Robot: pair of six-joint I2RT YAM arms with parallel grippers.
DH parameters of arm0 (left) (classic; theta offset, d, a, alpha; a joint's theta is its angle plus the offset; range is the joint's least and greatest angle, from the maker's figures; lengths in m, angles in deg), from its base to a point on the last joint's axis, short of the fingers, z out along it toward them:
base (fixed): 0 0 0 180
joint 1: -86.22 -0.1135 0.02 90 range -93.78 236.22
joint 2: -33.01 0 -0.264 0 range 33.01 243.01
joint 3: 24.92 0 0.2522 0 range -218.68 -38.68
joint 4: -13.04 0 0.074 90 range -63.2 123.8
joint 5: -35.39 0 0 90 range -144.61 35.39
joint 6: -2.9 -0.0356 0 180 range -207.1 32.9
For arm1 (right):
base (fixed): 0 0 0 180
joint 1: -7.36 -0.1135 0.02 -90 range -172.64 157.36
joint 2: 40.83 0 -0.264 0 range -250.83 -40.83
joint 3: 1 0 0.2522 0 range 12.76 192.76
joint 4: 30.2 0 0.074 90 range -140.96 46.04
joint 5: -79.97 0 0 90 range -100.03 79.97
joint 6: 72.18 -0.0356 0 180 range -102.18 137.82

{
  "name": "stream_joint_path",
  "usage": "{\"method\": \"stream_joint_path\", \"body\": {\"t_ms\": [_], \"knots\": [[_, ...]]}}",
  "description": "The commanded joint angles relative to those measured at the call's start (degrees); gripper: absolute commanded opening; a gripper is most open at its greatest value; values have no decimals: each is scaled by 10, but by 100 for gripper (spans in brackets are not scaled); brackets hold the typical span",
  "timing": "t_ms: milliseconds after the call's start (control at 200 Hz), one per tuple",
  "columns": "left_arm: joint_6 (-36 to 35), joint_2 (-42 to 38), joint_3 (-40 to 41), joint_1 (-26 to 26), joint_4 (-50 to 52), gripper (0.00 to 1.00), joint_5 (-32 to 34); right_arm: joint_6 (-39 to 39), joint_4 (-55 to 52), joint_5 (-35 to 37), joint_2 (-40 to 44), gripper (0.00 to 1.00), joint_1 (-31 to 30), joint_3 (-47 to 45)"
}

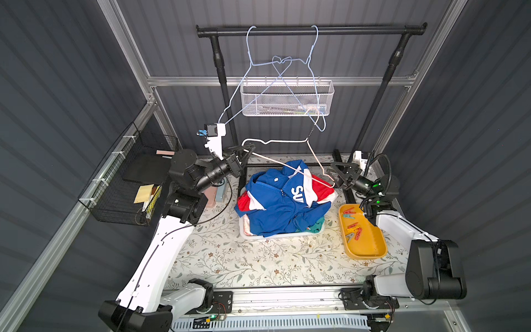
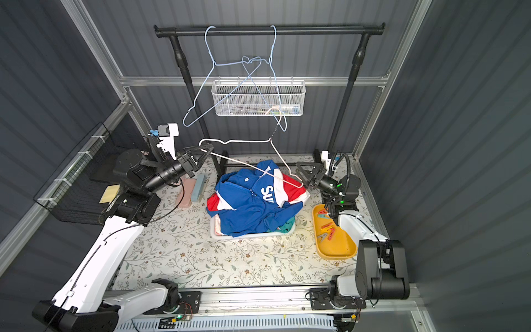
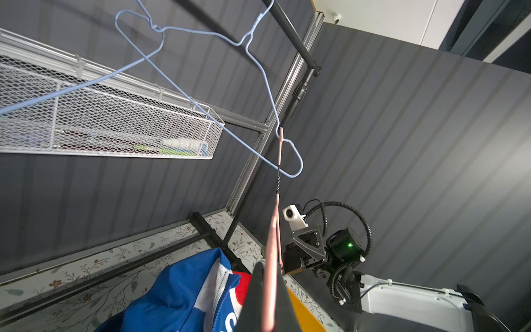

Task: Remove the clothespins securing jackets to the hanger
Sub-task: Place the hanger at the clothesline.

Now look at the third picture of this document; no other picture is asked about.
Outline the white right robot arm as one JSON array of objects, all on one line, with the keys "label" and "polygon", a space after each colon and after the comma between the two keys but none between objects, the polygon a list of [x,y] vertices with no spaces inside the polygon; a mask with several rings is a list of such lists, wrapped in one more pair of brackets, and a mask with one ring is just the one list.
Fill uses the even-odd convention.
[{"label": "white right robot arm", "polygon": [[[329,207],[353,213],[365,230],[366,246],[357,242],[351,228],[329,235]],[[354,207],[318,201],[308,211],[290,205],[282,214],[291,230],[291,241],[283,253],[283,272],[294,275],[310,270],[315,277],[325,279],[332,300],[340,308],[400,318],[441,331],[508,331],[468,286],[435,289],[358,271],[371,253],[373,236],[366,219]]]}]

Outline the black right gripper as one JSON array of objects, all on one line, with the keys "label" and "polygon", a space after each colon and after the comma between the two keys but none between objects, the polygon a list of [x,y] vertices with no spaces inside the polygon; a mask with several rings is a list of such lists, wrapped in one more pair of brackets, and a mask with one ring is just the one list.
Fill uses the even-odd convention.
[{"label": "black right gripper", "polygon": [[322,227],[307,227],[292,232],[283,252],[283,273],[294,275],[305,270],[326,270],[330,266]]}]

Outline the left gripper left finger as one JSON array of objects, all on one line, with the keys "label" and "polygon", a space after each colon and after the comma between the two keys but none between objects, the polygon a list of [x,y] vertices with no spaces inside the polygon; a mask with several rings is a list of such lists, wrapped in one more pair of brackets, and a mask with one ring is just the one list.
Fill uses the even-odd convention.
[{"label": "left gripper left finger", "polygon": [[262,308],[264,303],[264,265],[259,262],[254,266],[252,279],[241,310],[236,332],[261,331]]}]

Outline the pink wire hanger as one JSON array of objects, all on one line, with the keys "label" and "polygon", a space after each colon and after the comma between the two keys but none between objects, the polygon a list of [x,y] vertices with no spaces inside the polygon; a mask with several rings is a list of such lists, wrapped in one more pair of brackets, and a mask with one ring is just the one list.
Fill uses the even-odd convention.
[{"label": "pink wire hanger", "polygon": [[282,265],[282,255],[279,254],[279,188],[281,179],[283,129],[279,128],[279,150],[277,161],[277,186],[275,191],[275,205],[270,222],[268,240],[266,245],[265,268],[264,268],[264,289],[261,309],[260,331],[273,331],[275,328],[275,306],[277,298],[277,274]]}]

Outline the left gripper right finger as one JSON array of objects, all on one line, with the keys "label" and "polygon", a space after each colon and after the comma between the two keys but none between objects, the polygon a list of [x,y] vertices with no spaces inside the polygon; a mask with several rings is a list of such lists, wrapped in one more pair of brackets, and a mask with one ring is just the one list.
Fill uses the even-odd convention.
[{"label": "left gripper right finger", "polygon": [[277,274],[277,297],[275,303],[275,331],[276,332],[302,332],[290,293],[281,273]]}]

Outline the blue hanger with green jacket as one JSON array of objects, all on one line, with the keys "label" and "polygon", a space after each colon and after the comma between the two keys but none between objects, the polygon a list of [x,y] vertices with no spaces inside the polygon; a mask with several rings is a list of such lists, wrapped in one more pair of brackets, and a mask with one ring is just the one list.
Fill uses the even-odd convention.
[{"label": "blue hanger with green jacket", "polygon": [[[142,1],[159,26],[177,26],[192,30],[211,30],[206,24],[195,18],[187,8],[198,8],[207,19],[225,29],[222,34],[233,40],[240,40],[247,33],[266,6],[262,1]],[[283,9],[294,10],[296,21],[306,26],[311,19],[312,10],[308,12],[307,1],[284,1]],[[140,19],[127,19],[131,28],[128,33],[142,51],[151,52],[160,39],[150,32],[149,26]],[[166,32],[165,45],[152,60],[185,93],[197,101],[207,102],[232,113],[256,121],[265,121],[271,109],[270,99],[259,68],[245,54],[218,37],[195,35],[170,30]],[[282,80],[286,77],[289,62],[293,60],[296,50],[279,27],[274,17],[268,13],[257,26],[250,52],[264,67],[274,97],[278,94]],[[131,69],[133,76],[156,83],[178,92],[149,64],[140,64]],[[229,168],[241,170],[248,150],[241,146],[227,133],[221,135],[212,160],[177,160],[184,161],[186,170],[196,177]]]}]

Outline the red white blue jacket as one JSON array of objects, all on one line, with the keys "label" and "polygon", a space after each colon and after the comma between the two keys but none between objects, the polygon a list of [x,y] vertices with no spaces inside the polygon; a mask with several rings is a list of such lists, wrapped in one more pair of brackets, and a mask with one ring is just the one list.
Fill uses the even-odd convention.
[{"label": "red white blue jacket", "polygon": [[166,267],[142,297],[98,331],[234,331],[252,276],[219,248]]}]

